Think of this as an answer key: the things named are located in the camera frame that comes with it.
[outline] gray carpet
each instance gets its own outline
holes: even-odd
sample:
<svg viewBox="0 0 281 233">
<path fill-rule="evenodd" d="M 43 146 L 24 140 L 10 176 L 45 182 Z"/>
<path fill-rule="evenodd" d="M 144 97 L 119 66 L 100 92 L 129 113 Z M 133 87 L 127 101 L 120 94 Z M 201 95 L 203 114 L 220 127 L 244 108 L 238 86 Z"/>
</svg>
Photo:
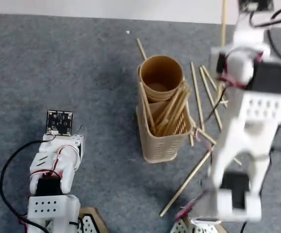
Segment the gray carpet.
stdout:
<svg viewBox="0 0 281 233">
<path fill-rule="evenodd" d="M 228 27 L 229 39 L 232 30 Z M 281 29 L 274 34 L 281 49 Z M 189 63 L 207 64 L 210 47 L 219 44 L 220 26 L 0 15 L 0 171 L 19 146 L 42 138 L 47 109 L 74 111 L 74 130 L 84 124 L 88 136 L 71 193 L 82 206 L 97 207 L 112 233 L 166 233 L 179 206 L 200 194 L 207 166 L 165 217 L 158 214 L 206 149 L 191 148 L 186 140 L 172 162 L 144 161 L 135 120 L 136 68 L 142 62 L 136 37 L 148 56 L 167 54 L 180 61 L 192 86 Z M 211 106 L 200 79 L 199 84 L 206 115 Z M 189 101 L 197 119 L 194 95 Z M 215 119 L 206 130 L 218 136 Z M 7 172 L 6 195 L 21 213 L 27 208 L 29 165 L 36 151 L 35 146 L 23 152 Z M 224 226 L 238 233 L 241 224 Z M 1 232 L 23 228 L 0 198 Z M 249 223 L 246 232 L 281 232 L 281 154 L 273 155 L 264 187 L 263 219 Z"/>
</svg>

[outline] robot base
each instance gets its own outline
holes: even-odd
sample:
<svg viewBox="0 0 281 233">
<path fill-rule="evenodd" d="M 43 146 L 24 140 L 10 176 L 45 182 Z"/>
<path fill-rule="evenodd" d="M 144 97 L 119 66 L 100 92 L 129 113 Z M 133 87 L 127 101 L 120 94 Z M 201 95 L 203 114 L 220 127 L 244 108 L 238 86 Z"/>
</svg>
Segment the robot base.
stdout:
<svg viewBox="0 0 281 233">
<path fill-rule="evenodd" d="M 52 221 L 52 233 L 71 233 L 76 229 L 69 222 L 78 222 L 79 211 L 80 202 L 74 195 L 30 197 L 27 218 L 43 227 Z M 42 233 L 42 230 L 28 225 L 27 233 Z"/>
</svg>

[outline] circuit board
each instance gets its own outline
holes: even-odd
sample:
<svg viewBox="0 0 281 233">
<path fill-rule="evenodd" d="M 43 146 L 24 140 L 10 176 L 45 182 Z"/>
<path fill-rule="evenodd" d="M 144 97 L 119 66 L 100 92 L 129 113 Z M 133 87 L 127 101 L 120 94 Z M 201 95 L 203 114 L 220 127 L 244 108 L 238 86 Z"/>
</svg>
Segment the circuit board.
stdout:
<svg viewBox="0 0 281 233">
<path fill-rule="evenodd" d="M 71 136 L 72 112 L 48 110 L 46 134 Z"/>
<path fill-rule="evenodd" d="M 274 11 L 273 0 L 238 0 L 240 12 Z"/>
</svg>

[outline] wooden stick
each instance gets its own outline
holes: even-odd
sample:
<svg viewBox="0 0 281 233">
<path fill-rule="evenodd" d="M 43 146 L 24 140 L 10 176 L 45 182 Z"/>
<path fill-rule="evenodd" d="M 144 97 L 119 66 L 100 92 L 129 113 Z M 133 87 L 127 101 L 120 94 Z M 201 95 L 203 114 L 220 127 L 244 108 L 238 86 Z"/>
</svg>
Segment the wooden stick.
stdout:
<svg viewBox="0 0 281 233">
<path fill-rule="evenodd" d="M 225 46 L 226 43 L 226 20 L 227 20 L 227 0 L 223 0 L 222 7 L 222 41 L 221 46 Z"/>
<path fill-rule="evenodd" d="M 200 95 L 199 95 L 199 88 L 198 88 L 197 78 L 195 75 L 195 70 L 192 62 L 191 62 L 191 72 L 193 75 L 193 85 L 194 85 L 194 91 L 195 91 L 195 96 L 196 96 L 198 110 L 199 110 L 201 129 L 205 131 L 204 124 L 203 124 L 204 119 L 203 119 L 202 106 L 201 106 Z"/>
<path fill-rule="evenodd" d="M 167 119 L 169 117 L 169 114 L 182 90 L 183 90 L 183 85 L 178 87 L 175 95 L 172 97 L 171 102 L 166 106 L 166 108 L 163 110 L 163 112 L 160 114 L 160 116 L 158 116 L 158 118 L 156 119 L 156 121 L 155 121 L 156 124 L 159 124 L 161 119 L 162 119 L 162 121 L 164 121 L 165 119 Z"/>
<path fill-rule="evenodd" d="M 160 133 L 161 133 L 163 127 L 164 127 L 168 122 L 169 122 L 169 120 L 168 120 L 168 119 L 165 119 L 165 120 L 163 120 L 160 124 L 157 125 L 157 127 L 156 127 L 157 133 L 156 133 L 156 135 L 155 135 L 156 137 L 160 137 Z"/>
<path fill-rule="evenodd" d="M 143 97 L 143 100 L 144 100 L 144 103 L 145 103 L 146 112 L 147 112 L 147 115 L 149 117 L 149 122 L 151 124 L 153 134 L 156 134 L 156 128 L 155 128 L 154 120 L 152 118 L 152 114 L 151 114 L 151 111 L 150 111 L 148 99 L 147 99 L 146 92 L 145 92 L 145 89 L 144 89 L 144 86 L 143 86 L 142 82 L 140 82 L 140 90 L 141 90 L 142 97 Z"/>
<path fill-rule="evenodd" d="M 174 203 L 174 201 L 178 198 L 178 196 L 181 194 L 181 192 L 184 190 L 184 188 L 187 186 L 189 181 L 195 176 L 195 174 L 198 172 L 198 170 L 202 167 L 202 165 L 205 163 L 205 161 L 209 158 L 211 155 L 211 152 L 207 152 L 206 155 L 203 157 L 203 159 L 198 163 L 198 165 L 193 169 L 193 171 L 190 173 L 188 178 L 185 180 L 184 184 L 178 189 L 178 191 L 175 193 L 174 197 L 170 200 L 170 202 L 166 205 L 166 207 L 162 210 L 160 213 L 160 217 L 162 217 L 168 209 L 171 207 L 171 205 Z"/>
<path fill-rule="evenodd" d="M 172 112 L 172 116 L 170 117 L 169 123 L 165 128 L 163 135 L 169 135 L 170 131 L 173 129 L 174 125 L 177 123 L 177 119 L 179 118 L 181 112 L 186 106 L 187 99 L 190 95 L 190 90 L 184 89 L 181 98 L 179 99 L 174 111 Z"/>
<path fill-rule="evenodd" d="M 221 46 L 225 46 L 226 43 L 226 20 L 227 20 L 227 0 L 223 0 L 222 6 L 222 34 L 221 34 Z M 223 92 L 223 82 L 218 82 L 216 102 L 219 100 Z"/>
<path fill-rule="evenodd" d="M 211 93 L 210 93 L 210 89 L 209 89 L 208 83 L 207 83 L 207 81 L 206 81 L 206 79 L 205 79 L 203 69 L 202 69 L 202 67 L 200 67 L 199 69 L 200 69 L 200 73 L 201 73 L 201 77 L 202 77 L 202 80 L 203 80 L 205 89 L 206 89 L 206 91 L 207 91 L 207 93 L 208 93 L 210 102 L 211 102 L 211 104 L 212 104 L 212 107 L 215 107 L 214 100 L 213 100 L 213 97 L 212 97 L 212 95 L 211 95 Z M 222 125 L 222 121 L 221 121 L 221 119 L 220 119 L 220 117 L 219 117 L 219 114 L 218 114 L 218 112 L 217 112 L 217 109 L 214 110 L 214 113 L 215 113 L 215 116 L 216 116 L 216 120 L 217 120 L 217 123 L 218 123 L 218 127 L 219 127 L 220 130 L 222 130 L 223 125 Z"/>
<path fill-rule="evenodd" d="M 208 70 L 206 69 L 205 66 L 202 66 L 202 68 L 203 68 L 203 71 L 204 71 L 205 75 L 208 77 L 210 83 L 212 84 L 213 88 L 215 89 L 215 91 L 217 91 L 216 83 L 214 82 L 214 80 L 213 80 L 212 77 L 210 76 Z M 222 98 L 221 103 L 223 103 L 223 105 L 225 106 L 225 108 L 227 108 L 227 103 L 226 103 L 226 100 L 224 99 L 224 97 Z"/>
<path fill-rule="evenodd" d="M 214 145 L 216 145 L 216 141 L 211 136 L 209 136 L 206 132 L 204 132 L 202 129 L 197 127 L 197 125 L 195 124 L 195 121 L 192 119 L 192 117 L 190 117 L 190 121 L 193 123 L 193 127 L 195 128 L 195 130 L 198 130 L 198 132 L 201 133 L 207 140 L 209 140 Z M 237 158 L 233 158 L 233 160 L 238 165 L 242 166 L 242 163 L 240 162 L 240 160 L 238 160 Z"/>
<path fill-rule="evenodd" d="M 189 134 L 189 141 L 190 141 L 190 145 L 193 147 L 194 146 L 194 142 L 193 142 L 193 136 L 192 136 L 191 133 Z"/>
<path fill-rule="evenodd" d="M 187 109 L 188 109 L 188 113 L 189 113 L 189 102 L 187 101 Z M 190 133 L 189 134 L 189 142 L 190 142 L 190 145 L 191 145 L 191 147 L 193 147 L 194 146 L 194 141 L 193 141 L 193 135 Z"/>
<path fill-rule="evenodd" d="M 146 53 L 145 53 L 144 48 L 143 48 L 142 45 L 141 45 L 141 41 L 140 41 L 138 38 L 136 39 L 136 41 L 137 41 L 137 44 L 138 44 L 138 46 L 139 46 L 139 48 L 140 48 L 140 52 L 141 52 L 141 54 L 142 54 L 143 59 L 146 60 L 146 59 L 147 59 L 147 56 L 146 56 Z"/>
</svg>

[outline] beige plastic container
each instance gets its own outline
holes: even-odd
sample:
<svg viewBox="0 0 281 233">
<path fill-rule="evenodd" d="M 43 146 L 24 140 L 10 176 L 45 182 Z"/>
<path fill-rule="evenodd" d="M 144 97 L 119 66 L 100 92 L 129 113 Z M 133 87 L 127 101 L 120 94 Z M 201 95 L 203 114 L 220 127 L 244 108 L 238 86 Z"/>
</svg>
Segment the beige plastic container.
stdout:
<svg viewBox="0 0 281 233">
<path fill-rule="evenodd" d="M 187 106 L 182 111 L 178 123 L 173 129 L 174 135 L 155 137 L 148 127 L 147 116 L 143 101 L 136 107 L 142 153 L 149 163 L 166 162 L 176 158 L 178 149 L 192 130 Z M 158 116 L 167 102 L 151 103 L 150 109 L 153 116 Z"/>
<path fill-rule="evenodd" d="M 180 64 L 164 55 L 146 59 L 139 67 L 138 75 L 151 102 L 170 99 L 183 81 L 183 69 Z"/>
</svg>

